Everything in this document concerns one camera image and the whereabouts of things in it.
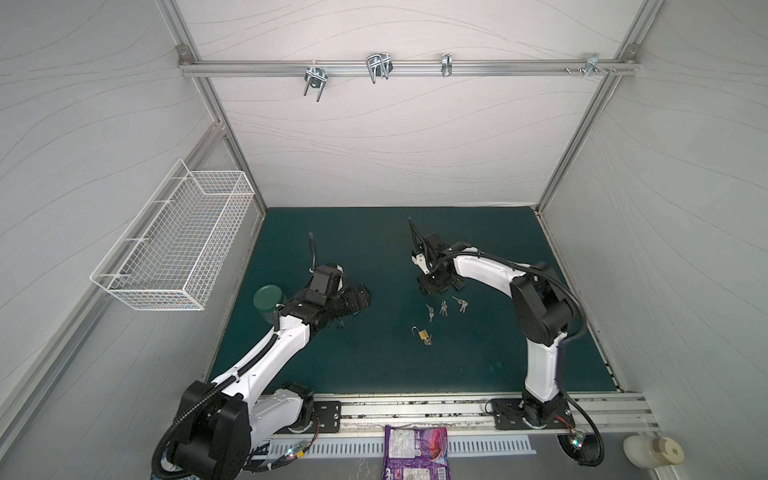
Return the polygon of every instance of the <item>metal bracket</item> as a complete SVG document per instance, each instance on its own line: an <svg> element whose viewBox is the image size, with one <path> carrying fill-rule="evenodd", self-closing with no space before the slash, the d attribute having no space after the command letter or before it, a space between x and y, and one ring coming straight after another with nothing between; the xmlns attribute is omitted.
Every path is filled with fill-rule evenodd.
<svg viewBox="0 0 768 480"><path fill-rule="evenodd" d="M388 53L375 53L366 58L366 67L371 81L376 83L376 76L389 80L389 72L392 71L392 57Z"/></svg>
<svg viewBox="0 0 768 480"><path fill-rule="evenodd" d="M307 432L317 429L319 433L338 433L341 425L341 402L314 402L312 416L317 417L318 422L315 424L313 420ZM295 432L292 432L288 427L283 427L275 433Z"/></svg>
<svg viewBox="0 0 768 480"><path fill-rule="evenodd" d="M186 45L176 45L176 53L179 54L179 65L192 65L192 49Z"/></svg>
<svg viewBox="0 0 768 480"><path fill-rule="evenodd" d="M584 64L584 67L579 68L578 70L581 72L581 76L583 78L586 78L590 76L593 73L600 73L601 69L598 67L598 54L594 53L589 56L587 59L587 63Z"/></svg>
<svg viewBox="0 0 768 480"><path fill-rule="evenodd" d="M639 43L630 43L627 45L627 48L624 50L624 53L621 54L621 60L626 61L627 63L634 63L637 61L637 51L640 50L640 44Z"/></svg>
<svg viewBox="0 0 768 480"><path fill-rule="evenodd" d="M304 80L306 80L306 86L304 87L304 96L309 91L310 87L319 88L317 91L317 100L320 101L320 95L323 94L323 89L328 81L328 75L322 68L309 67L304 73Z"/></svg>
<svg viewBox="0 0 768 480"><path fill-rule="evenodd" d="M450 77L453 73L453 55L449 53L442 54L442 60L440 64L442 66L442 76Z"/></svg>
<svg viewBox="0 0 768 480"><path fill-rule="evenodd" d="M493 399L489 403L493 411L493 426L497 430L530 430L531 427L523 419L522 413L518 413L522 398L515 399ZM568 404L563 402L556 410L555 414L561 419L574 424L571 410L568 408ZM541 430L555 430L564 429L565 425L555 419L548 423Z"/></svg>

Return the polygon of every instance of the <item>white wall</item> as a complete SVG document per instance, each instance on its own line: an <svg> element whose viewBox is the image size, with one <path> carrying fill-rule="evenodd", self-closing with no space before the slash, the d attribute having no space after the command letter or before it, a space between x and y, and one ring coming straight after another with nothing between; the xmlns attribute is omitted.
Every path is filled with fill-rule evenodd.
<svg viewBox="0 0 768 480"><path fill-rule="evenodd" d="M180 0L203 60L611 58L640 0ZM214 80L271 207L538 201L596 84L580 78Z"/></svg>
<svg viewBox="0 0 768 480"><path fill-rule="evenodd" d="M223 167L233 161L220 141L201 168ZM260 220L251 204L204 311L136 312L112 301L0 478L149 478L182 392L213 363Z"/></svg>
<svg viewBox="0 0 768 480"><path fill-rule="evenodd" d="M211 121L152 0L4 2L0 404Z"/></svg>
<svg viewBox="0 0 768 480"><path fill-rule="evenodd" d="M670 0L545 211L689 478L768 472L768 3Z"/></svg>

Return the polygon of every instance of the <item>wire basket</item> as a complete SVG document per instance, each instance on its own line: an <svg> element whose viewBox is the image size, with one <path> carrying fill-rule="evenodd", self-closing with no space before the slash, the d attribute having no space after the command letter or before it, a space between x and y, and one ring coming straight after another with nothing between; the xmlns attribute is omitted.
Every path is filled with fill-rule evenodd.
<svg viewBox="0 0 768 480"><path fill-rule="evenodd" d="M203 310L253 199L244 172L190 171L179 162L186 174L169 174L171 183L166 177L158 188L170 191L167 199L147 203L91 275L135 310ZM137 229L142 217L146 227Z"/></svg>

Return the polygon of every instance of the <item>aluminum rail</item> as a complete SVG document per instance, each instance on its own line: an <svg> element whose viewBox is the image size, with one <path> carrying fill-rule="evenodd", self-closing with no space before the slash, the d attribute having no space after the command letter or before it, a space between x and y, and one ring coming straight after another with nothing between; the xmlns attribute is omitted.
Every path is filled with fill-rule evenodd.
<svg viewBox="0 0 768 480"><path fill-rule="evenodd" d="M631 60L637 59L637 53L640 50L641 42L648 33L650 26L654 23L654 19L665 1L666 0L645 0L643 2L643 5L640 6L637 15L635 15L635 18L632 21L632 25L630 26L627 35L624 37L621 45L619 45L619 49L616 52L617 57ZM584 113L584 117L576 128L574 136L565 148L565 152L558 162L557 167L554 169L554 172L552 172L547 187L544 188L544 193L541 194L541 198L535 206L535 210L540 214L544 213L547 206L552 201L554 192L557 191L560 182L562 182L565 177L565 172L568 171L571 163L573 163L576 155L578 155L581 146L584 145L584 142L587 140L587 137L594 126L594 122L598 119L600 113L602 113L608 100L611 99L611 95L614 94L616 87L619 85L619 80L621 80L621 77L610 75L604 77L603 81L598 85L598 89L594 93L592 101L590 102L587 111Z"/></svg>
<svg viewBox="0 0 768 480"><path fill-rule="evenodd" d="M308 67L323 69L329 77L368 77L366 63L360 61L195 61L179 65L185 77L304 77ZM598 60L593 75L634 75L639 63ZM451 76L518 77L582 76L586 60L476 60L452 61ZM440 60L392 60L393 77L441 77Z"/></svg>
<svg viewBox="0 0 768 480"><path fill-rule="evenodd" d="M566 429L496 430L485 412L494 398L519 398L520 392L426 393L393 395L315 394L318 402L341 402L340 430L324 437L376 437L384 426L443 425L451 435L557 435ZM660 432L641 393L572 393L571 397L592 418L602 433ZM589 431L587 420L571 408L574 424Z"/></svg>

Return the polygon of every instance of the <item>brass padlock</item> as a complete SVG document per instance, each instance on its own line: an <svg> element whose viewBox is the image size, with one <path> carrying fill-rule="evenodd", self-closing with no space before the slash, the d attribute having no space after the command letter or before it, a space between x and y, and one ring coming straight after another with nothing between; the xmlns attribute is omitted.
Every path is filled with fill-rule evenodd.
<svg viewBox="0 0 768 480"><path fill-rule="evenodd" d="M416 334L416 332L419 333L419 338L424 340L424 345L432 345L432 337L429 336L429 334L427 333L426 330L419 331L418 328L412 327L411 331L413 332L414 335Z"/></svg>

